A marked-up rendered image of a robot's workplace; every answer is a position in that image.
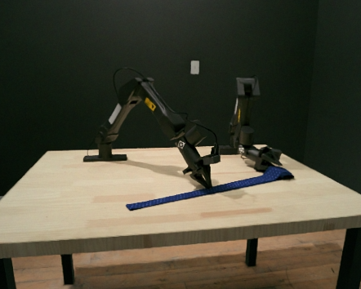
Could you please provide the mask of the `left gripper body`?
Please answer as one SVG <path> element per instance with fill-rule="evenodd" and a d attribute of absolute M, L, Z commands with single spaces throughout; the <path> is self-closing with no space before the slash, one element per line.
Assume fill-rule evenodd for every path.
<path fill-rule="evenodd" d="M 250 160 L 252 160 L 253 162 L 255 162 L 255 166 L 254 166 L 254 170 L 258 171 L 260 170 L 260 166 L 261 164 L 267 163 L 268 161 L 265 161 L 263 159 L 264 154 L 266 153 L 271 153 L 273 151 L 271 151 L 271 148 L 269 146 L 265 146 L 265 147 L 261 147 L 260 149 L 252 146 L 249 150 L 248 150 L 249 154 L 247 154 L 247 158 L 249 158 Z M 261 156 L 262 155 L 262 156 Z"/>

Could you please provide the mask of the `dark blue necktie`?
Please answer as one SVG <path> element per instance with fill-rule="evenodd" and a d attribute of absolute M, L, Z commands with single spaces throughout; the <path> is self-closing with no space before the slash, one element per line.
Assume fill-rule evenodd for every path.
<path fill-rule="evenodd" d="M 187 193 L 180 193 L 180 194 L 176 194 L 176 195 L 172 195 L 172 196 L 167 196 L 164 198 L 156 198 L 156 199 L 152 199 L 152 200 L 148 200 L 148 201 L 144 201 L 144 202 L 130 203 L 130 204 L 126 204 L 126 207 L 129 209 L 129 211 L 134 211 L 134 210 L 138 210 L 138 209 L 142 209 L 142 208 L 146 208 L 146 207 L 162 205 L 162 204 L 169 203 L 169 202 L 177 202 L 177 201 L 186 200 L 186 199 L 190 199 L 190 198 L 202 197 L 202 196 L 206 196 L 206 195 L 210 195 L 210 194 L 214 194 L 214 193 L 223 193 L 223 192 L 227 192 L 227 191 L 231 191 L 231 190 L 243 189 L 243 188 L 252 187 L 255 185 L 262 185 L 262 184 L 266 184 L 266 183 L 270 183 L 270 182 L 275 182 L 275 181 L 282 180 L 285 175 L 290 178 L 295 177 L 290 171 L 288 171 L 287 169 L 285 169 L 283 167 L 270 166 L 266 169 L 264 174 L 261 176 L 255 176 L 255 177 L 244 179 L 244 180 L 237 180 L 237 181 L 229 182 L 229 183 L 222 184 L 222 185 L 212 186 L 211 189 L 207 189 L 207 188 L 199 189 L 199 190 L 195 190 L 195 191 L 191 191 L 191 192 L 187 192 Z"/>

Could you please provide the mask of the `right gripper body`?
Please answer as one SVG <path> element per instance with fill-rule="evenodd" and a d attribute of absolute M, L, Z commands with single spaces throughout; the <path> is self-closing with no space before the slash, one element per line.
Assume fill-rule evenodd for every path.
<path fill-rule="evenodd" d="M 217 148 L 218 147 L 218 148 Z M 196 171 L 200 170 L 203 167 L 206 167 L 208 165 L 203 165 L 203 158 L 211 158 L 214 157 L 216 155 L 219 155 L 218 151 L 219 151 L 219 146 L 216 147 L 211 147 L 211 154 L 205 155 L 205 156 L 200 156 L 198 150 L 194 147 L 193 149 L 187 149 L 183 154 L 182 157 L 185 160 L 186 164 L 188 165 L 188 167 L 186 169 L 184 169 L 182 172 L 183 174 L 186 174 L 188 172 L 192 172 L 190 174 L 193 175 Z"/>

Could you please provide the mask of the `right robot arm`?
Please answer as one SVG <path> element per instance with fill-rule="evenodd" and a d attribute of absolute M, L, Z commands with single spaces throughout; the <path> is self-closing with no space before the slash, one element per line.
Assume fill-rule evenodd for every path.
<path fill-rule="evenodd" d="M 133 78 L 119 88 L 119 98 L 109 118 L 97 131 L 95 143 L 98 144 L 99 155 L 85 155 L 84 162 L 127 160 L 126 154 L 112 154 L 112 143 L 118 137 L 119 128 L 131 109 L 143 100 L 157 118 L 160 128 L 169 140 L 178 139 L 176 147 L 181 155 L 208 136 L 208 130 L 192 122 L 188 125 L 157 95 L 154 80 Z M 150 85 L 149 85 L 149 84 Z M 154 89 L 154 90 L 153 90 Z M 157 94 L 156 94 L 157 93 Z M 162 100 L 161 100 L 161 99 Z M 165 104 L 164 104 L 164 103 Z M 171 112 L 173 111 L 173 112 Z"/>

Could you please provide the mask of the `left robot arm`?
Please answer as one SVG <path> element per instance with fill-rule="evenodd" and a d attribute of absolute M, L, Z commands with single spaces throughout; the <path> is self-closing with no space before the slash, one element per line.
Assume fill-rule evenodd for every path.
<path fill-rule="evenodd" d="M 254 89 L 252 91 L 253 87 Z M 248 150 L 252 146 L 254 146 L 252 145 L 254 129 L 250 127 L 250 121 L 252 116 L 252 108 L 255 104 L 255 100 L 260 100 L 258 79 L 256 80 L 256 78 L 236 78 L 234 90 L 237 96 L 237 103 L 234 115 L 232 116 L 229 125 L 230 145 L 218 146 L 219 150 L 238 150 L 239 154 L 247 157 L 247 154 L 249 154 Z M 253 93 L 253 98 L 251 96 L 251 99 L 249 99 L 251 91 Z"/>

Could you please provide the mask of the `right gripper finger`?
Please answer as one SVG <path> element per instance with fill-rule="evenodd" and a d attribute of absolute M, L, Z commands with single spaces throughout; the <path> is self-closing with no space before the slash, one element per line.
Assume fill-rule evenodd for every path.
<path fill-rule="evenodd" d="M 202 181 L 200 180 L 198 177 L 203 174 L 206 182 L 207 182 L 207 185 Z M 211 189 L 211 183 L 210 183 L 210 180 L 209 180 L 209 177 L 208 177 L 208 174 L 207 174 L 207 169 L 206 167 L 203 167 L 201 168 L 200 170 L 196 171 L 193 175 L 190 176 L 193 180 L 199 182 L 201 185 L 203 185 L 205 188 L 207 189 Z"/>
<path fill-rule="evenodd" d="M 211 183 L 211 187 L 212 187 L 211 166 L 208 165 L 208 166 L 206 166 L 206 168 L 207 168 L 207 174 L 208 174 L 208 177 L 209 177 L 209 180 L 210 180 L 210 183 Z M 207 182 L 206 182 L 205 179 L 203 178 L 203 174 L 201 174 L 198 178 L 199 178 L 200 180 L 202 180 L 202 181 L 207 185 Z"/>

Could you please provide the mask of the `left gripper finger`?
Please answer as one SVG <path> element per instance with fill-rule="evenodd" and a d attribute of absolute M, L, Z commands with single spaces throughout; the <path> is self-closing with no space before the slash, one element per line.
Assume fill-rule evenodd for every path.
<path fill-rule="evenodd" d="M 273 152 L 271 153 L 266 153 L 263 156 L 263 159 L 265 159 L 268 162 L 272 162 L 276 165 L 282 166 L 283 164 L 277 159 L 277 157 L 275 156 L 275 154 Z"/>
<path fill-rule="evenodd" d="M 260 166 L 260 169 L 261 170 L 266 170 L 268 167 L 270 167 L 270 166 L 272 166 L 272 167 L 276 167 L 274 164 L 272 164 L 271 162 L 267 162 L 267 163 L 264 163 L 264 164 L 261 164 L 261 166 Z"/>

